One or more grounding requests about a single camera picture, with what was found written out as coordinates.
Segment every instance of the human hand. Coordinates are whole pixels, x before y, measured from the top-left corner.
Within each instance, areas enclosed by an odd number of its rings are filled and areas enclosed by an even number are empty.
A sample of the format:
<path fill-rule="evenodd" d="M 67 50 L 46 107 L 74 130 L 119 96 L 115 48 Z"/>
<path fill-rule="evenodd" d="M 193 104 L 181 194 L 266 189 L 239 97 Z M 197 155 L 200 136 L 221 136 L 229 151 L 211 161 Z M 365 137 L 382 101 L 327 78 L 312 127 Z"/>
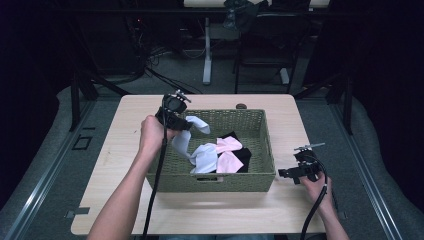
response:
<path fill-rule="evenodd" d="M 315 202 L 318 199 L 322 191 L 322 187 L 325 184 L 325 175 L 323 172 L 319 172 L 317 174 L 317 178 L 318 179 L 316 182 L 312 182 L 307 177 L 300 178 L 300 182 L 306 187 L 308 195 L 313 202 Z M 332 189 L 332 180 L 330 177 L 327 177 L 327 194 L 324 196 L 321 202 L 322 204 L 332 204 L 331 189 Z"/>
<path fill-rule="evenodd" d="M 168 140 L 179 133 L 179 131 L 167 129 Z M 147 116 L 146 119 L 141 122 L 139 151 L 144 149 L 156 153 L 162 145 L 163 136 L 163 125 L 155 116 Z"/>

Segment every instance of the fabric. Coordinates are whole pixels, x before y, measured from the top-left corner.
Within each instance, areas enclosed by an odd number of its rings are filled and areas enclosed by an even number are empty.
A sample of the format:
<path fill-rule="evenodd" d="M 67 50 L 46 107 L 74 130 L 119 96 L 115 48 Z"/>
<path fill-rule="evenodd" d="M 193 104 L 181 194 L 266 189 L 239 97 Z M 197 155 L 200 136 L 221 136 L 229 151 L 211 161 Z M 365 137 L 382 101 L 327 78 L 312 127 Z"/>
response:
<path fill-rule="evenodd" d="M 238 173 L 247 173 L 249 171 L 250 158 L 252 153 L 248 148 L 242 148 L 237 151 L 233 151 L 233 154 L 240 160 L 243 166 L 237 171 Z"/>
<path fill-rule="evenodd" d="M 216 165 L 217 173 L 236 173 L 243 167 L 243 163 L 231 151 L 223 152 Z"/>
<path fill-rule="evenodd" d="M 202 119 L 195 117 L 195 116 L 187 116 L 186 117 L 187 122 L 193 123 L 193 126 L 196 127 L 199 131 L 201 131 L 204 134 L 209 134 L 210 128 L 209 124 L 207 124 Z M 176 152 L 181 155 L 184 158 L 189 159 L 191 157 L 191 154 L 187 152 L 188 144 L 191 139 L 191 133 L 190 131 L 181 131 L 180 134 L 174 137 L 172 139 L 172 147 L 176 150 Z"/>
<path fill-rule="evenodd" d="M 210 173 L 217 168 L 218 155 L 215 144 L 200 145 L 190 156 L 191 164 L 196 167 L 190 173 Z"/>
<path fill-rule="evenodd" d="M 240 141 L 239 138 L 237 137 L 237 134 L 234 131 L 229 132 L 228 134 L 222 135 L 219 138 L 227 138 L 227 137 L 233 137 L 237 141 Z"/>
<path fill-rule="evenodd" d="M 240 150 L 243 146 L 234 137 L 217 138 L 216 141 L 216 153 L 222 153 L 227 151 Z"/>

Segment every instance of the basket handle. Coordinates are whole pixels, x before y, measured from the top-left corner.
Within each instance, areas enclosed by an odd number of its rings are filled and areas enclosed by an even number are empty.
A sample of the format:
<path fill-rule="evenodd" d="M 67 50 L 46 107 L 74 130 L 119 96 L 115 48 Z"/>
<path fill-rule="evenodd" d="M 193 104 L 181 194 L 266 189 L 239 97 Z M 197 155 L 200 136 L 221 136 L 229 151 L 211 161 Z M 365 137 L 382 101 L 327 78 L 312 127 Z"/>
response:
<path fill-rule="evenodd" d="M 224 182 L 225 175 L 219 175 L 219 176 L 205 176 L 205 175 L 191 175 L 192 177 L 196 178 L 198 182 L 204 182 L 204 183 L 219 183 Z"/>

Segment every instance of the dark background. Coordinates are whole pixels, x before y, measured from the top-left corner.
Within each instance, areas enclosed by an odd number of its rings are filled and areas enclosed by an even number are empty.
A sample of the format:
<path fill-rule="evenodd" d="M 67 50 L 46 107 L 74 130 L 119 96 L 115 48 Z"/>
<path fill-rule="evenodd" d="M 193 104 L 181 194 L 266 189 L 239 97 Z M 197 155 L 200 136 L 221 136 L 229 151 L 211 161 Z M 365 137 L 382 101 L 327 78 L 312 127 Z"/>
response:
<path fill-rule="evenodd" d="M 388 172 L 406 197 L 423 211 L 424 128 L 420 111 L 424 104 L 424 6 L 419 1 L 385 3 L 380 5 L 380 12 L 376 15 L 379 17 L 378 27 L 372 32 L 372 45 L 356 62 L 354 96 L 367 109 L 374 124 Z M 63 31 L 53 30 L 54 26 L 65 26 L 66 23 L 38 11 L 38 6 L 46 5 L 38 1 L 2 1 L 0 5 L 0 80 L 4 112 L 0 155 L 1 207 L 51 127 L 59 104 L 56 94 L 70 85 L 75 70 L 74 59 L 95 72 L 102 70 L 100 73 L 140 70 L 128 39 L 92 39 L 100 41 L 102 47 L 98 45 L 98 49 L 90 47 L 90 43 L 82 49 L 75 47 L 79 46 L 79 39 L 65 27 L 61 28 Z M 354 12 L 368 10 L 370 6 L 369 1 L 334 0 L 330 10 Z M 124 31 L 125 26 L 125 22 L 113 27 L 106 21 L 98 24 L 100 29 L 109 33 Z M 315 83 L 340 71 L 363 37 L 364 29 L 367 29 L 366 24 L 326 21 L 304 83 Z M 127 61 L 116 61 L 115 65 L 106 62 L 100 66 L 102 64 L 96 61 L 98 54 L 104 53 L 102 49 L 116 49 L 113 44 L 117 41 L 128 48 L 106 55 Z"/>

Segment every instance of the wooden table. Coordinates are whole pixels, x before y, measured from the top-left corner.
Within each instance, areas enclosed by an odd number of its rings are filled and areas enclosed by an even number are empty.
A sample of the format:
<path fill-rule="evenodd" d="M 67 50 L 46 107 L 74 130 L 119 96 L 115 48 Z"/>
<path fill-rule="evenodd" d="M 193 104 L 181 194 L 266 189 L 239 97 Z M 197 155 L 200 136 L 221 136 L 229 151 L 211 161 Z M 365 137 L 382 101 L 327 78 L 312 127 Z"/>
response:
<path fill-rule="evenodd" d="M 296 167 L 294 148 L 309 144 L 296 103 L 291 95 L 187 95 L 188 109 L 234 109 L 244 103 L 264 109 L 276 169 Z M 88 234 L 106 200 L 129 169 L 138 149 L 140 123 L 155 114 L 161 95 L 122 98 L 81 200 L 88 214 L 76 215 L 71 230 Z M 144 182 L 133 230 L 142 234 L 151 187 Z M 261 193 L 157 193 L 149 234 L 239 234 L 301 232 L 312 207 L 305 188 L 292 179 L 276 176 L 269 192 Z M 315 216 L 309 232 L 324 232 Z"/>

